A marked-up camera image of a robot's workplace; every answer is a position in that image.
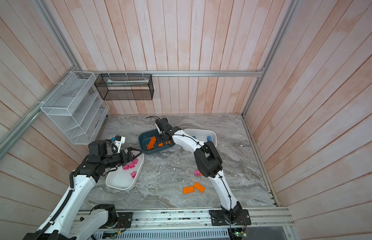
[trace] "black mounting plate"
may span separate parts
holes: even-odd
[[[133,218],[133,212],[117,212],[118,222],[123,223],[125,228],[131,228],[131,219]],[[115,225],[113,229],[118,229],[118,224]]]
[[[225,220],[225,217],[223,215],[223,210],[210,210],[209,214],[211,216],[211,224],[213,226],[229,225]],[[242,211],[239,214],[237,220],[238,221],[236,223],[232,224],[232,225],[243,225],[243,226],[251,225],[249,211],[247,211],[246,209],[242,209]]]

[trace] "white wire mesh basket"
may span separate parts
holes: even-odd
[[[41,107],[73,144],[94,141],[108,113],[98,92],[88,94],[94,82],[94,73],[73,72]]]

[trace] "white plastic bin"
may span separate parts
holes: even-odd
[[[132,151],[132,154],[138,154],[138,151]],[[130,191],[135,186],[135,183],[138,179],[139,173],[141,172],[143,163],[145,162],[145,156],[143,153],[138,157],[138,164],[134,168],[124,170],[122,167],[119,167],[116,171],[109,172],[106,177],[106,185],[124,191]],[[131,177],[131,173],[136,171],[135,178]]]
[[[185,133],[189,134],[190,136],[195,136],[196,139],[200,141],[207,142],[208,136],[211,136],[212,142],[214,146],[217,147],[217,134],[211,130],[204,130],[204,129],[194,129],[194,128],[186,128],[183,130]]]

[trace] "marble countertop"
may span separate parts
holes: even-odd
[[[154,119],[146,115],[108,118],[101,139],[115,135],[126,137],[122,148],[140,148],[138,136],[155,129]],[[254,152],[247,138],[241,116],[225,115],[169,115],[172,126],[182,129],[212,130],[217,134],[217,150],[223,160],[225,178],[242,206],[272,205]],[[105,184],[101,177],[87,195],[81,210],[90,210],[100,203],[115,204],[117,209],[158,209],[220,207],[215,189],[206,177],[195,177],[194,155],[175,145],[155,154],[145,154],[145,162],[135,187],[130,192]],[[183,194],[182,188],[200,183],[206,190]]]

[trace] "orange rectangular block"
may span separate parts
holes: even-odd
[[[204,192],[204,191],[205,191],[205,187],[202,186],[202,185],[200,185],[200,184],[197,183],[197,182],[194,184],[194,187],[195,187],[198,191],[200,191],[200,192]]]
[[[183,194],[187,194],[187,193],[191,193],[191,192],[194,192],[194,187],[193,186],[183,188]]]

